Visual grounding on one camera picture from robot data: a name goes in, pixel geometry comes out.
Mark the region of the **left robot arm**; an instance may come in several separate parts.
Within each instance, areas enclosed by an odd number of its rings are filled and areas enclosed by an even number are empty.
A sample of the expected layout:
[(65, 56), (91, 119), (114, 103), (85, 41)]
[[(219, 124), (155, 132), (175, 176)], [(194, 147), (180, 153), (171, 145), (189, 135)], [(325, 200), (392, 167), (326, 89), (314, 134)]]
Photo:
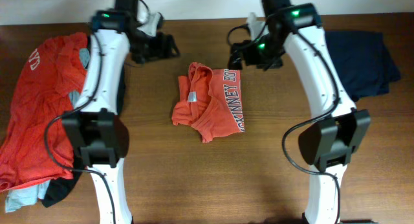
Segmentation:
[(99, 11), (93, 17), (85, 83), (62, 124), (84, 172), (92, 177), (100, 223), (133, 222), (124, 185), (129, 132), (119, 117), (120, 83), (128, 54), (136, 63), (179, 56), (173, 37), (160, 31), (163, 23), (160, 12), (150, 14), (143, 25), (121, 12)]

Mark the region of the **orange soccer t-shirt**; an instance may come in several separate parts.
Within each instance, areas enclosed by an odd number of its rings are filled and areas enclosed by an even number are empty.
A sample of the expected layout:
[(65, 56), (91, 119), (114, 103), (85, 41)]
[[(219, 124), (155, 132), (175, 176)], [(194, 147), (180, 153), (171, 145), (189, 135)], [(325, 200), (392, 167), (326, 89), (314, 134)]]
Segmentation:
[(193, 62), (186, 76), (179, 76), (179, 101), (173, 108), (172, 123), (198, 131), (203, 143), (217, 137), (245, 132), (241, 95), (241, 73), (211, 69)]

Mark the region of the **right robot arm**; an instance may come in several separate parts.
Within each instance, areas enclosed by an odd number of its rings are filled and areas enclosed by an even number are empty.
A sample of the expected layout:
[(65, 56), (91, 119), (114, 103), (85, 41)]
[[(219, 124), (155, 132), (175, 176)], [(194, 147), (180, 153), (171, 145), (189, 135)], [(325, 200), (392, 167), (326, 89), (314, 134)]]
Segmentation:
[(305, 90), (311, 118), (296, 124), (298, 146), (309, 176), (303, 223), (339, 223), (341, 183), (351, 157), (371, 123), (346, 93), (329, 54), (321, 17), (311, 3), (261, 0), (264, 20), (250, 14), (243, 28), (249, 39), (230, 44), (228, 67), (279, 68), (292, 60)]

